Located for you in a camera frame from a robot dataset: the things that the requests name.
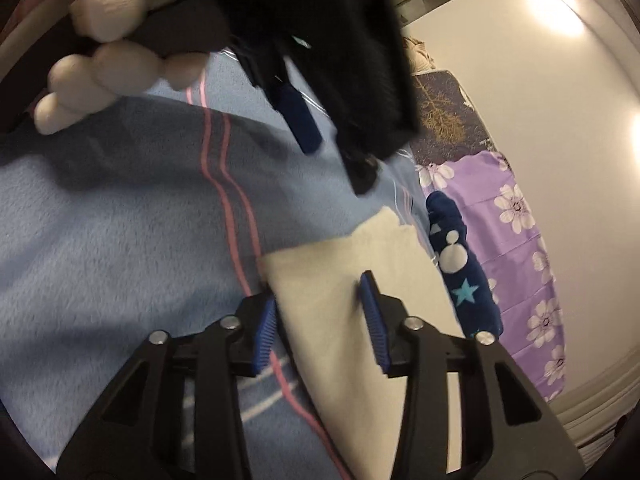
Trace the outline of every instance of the gold tree print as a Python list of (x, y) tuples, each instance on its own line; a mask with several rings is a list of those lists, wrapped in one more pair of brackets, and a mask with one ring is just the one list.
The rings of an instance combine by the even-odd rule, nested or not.
[(462, 119), (447, 111), (453, 102), (442, 92), (432, 96), (419, 78), (415, 77), (420, 89), (420, 122), (427, 130), (435, 134), (436, 141), (442, 144), (457, 144), (465, 139), (465, 127)]

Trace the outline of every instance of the blue blanket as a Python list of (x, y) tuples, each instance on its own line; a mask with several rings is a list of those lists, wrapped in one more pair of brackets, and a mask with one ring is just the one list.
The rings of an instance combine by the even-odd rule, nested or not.
[[(409, 152), (354, 196), (326, 115), (312, 107), (326, 142), (303, 155), (229, 56), (202, 88), (152, 94), (51, 137), (24, 124), (0, 148), (0, 399), (51, 466), (151, 331), (197, 332), (258, 291), (257, 253), (348, 234), (383, 205), (427, 238)], [(280, 382), (269, 369), (240, 385), (255, 479), (340, 478), (282, 398), (284, 380), (312, 411), (276, 354)]]

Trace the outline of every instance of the white glove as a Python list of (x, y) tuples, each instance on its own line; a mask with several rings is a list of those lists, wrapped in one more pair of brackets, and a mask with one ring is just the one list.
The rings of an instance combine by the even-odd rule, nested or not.
[(79, 34), (103, 43), (93, 57), (73, 54), (49, 72), (49, 94), (36, 105), (34, 122), (50, 135), (105, 109), (119, 96), (135, 96), (164, 77), (174, 90), (189, 87), (206, 67), (209, 54), (176, 54), (161, 59), (123, 40), (149, 9), (173, 0), (76, 0), (70, 7)]

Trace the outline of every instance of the purple floral fabric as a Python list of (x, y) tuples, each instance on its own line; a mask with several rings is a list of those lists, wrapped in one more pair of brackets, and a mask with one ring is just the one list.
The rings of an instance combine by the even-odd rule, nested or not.
[(564, 387), (564, 333), (542, 236), (507, 161), (480, 152), (457, 162), (418, 166), (425, 196), (455, 200), (500, 308), (500, 342), (546, 400)]

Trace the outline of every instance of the gloved hand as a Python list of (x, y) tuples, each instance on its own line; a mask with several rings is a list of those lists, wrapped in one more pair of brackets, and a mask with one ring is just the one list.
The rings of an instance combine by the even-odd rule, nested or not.
[(52, 67), (50, 93), (34, 111), (38, 131), (53, 134), (110, 106), (119, 96), (142, 94), (161, 77), (175, 90), (196, 81), (209, 54), (193, 52), (161, 59), (148, 48), (123, 39), (142, 23), (148, 10), (172, 1), (76, 0), (70, 6), (76, 31), (103, 44), (93, 57), (73, 54)]

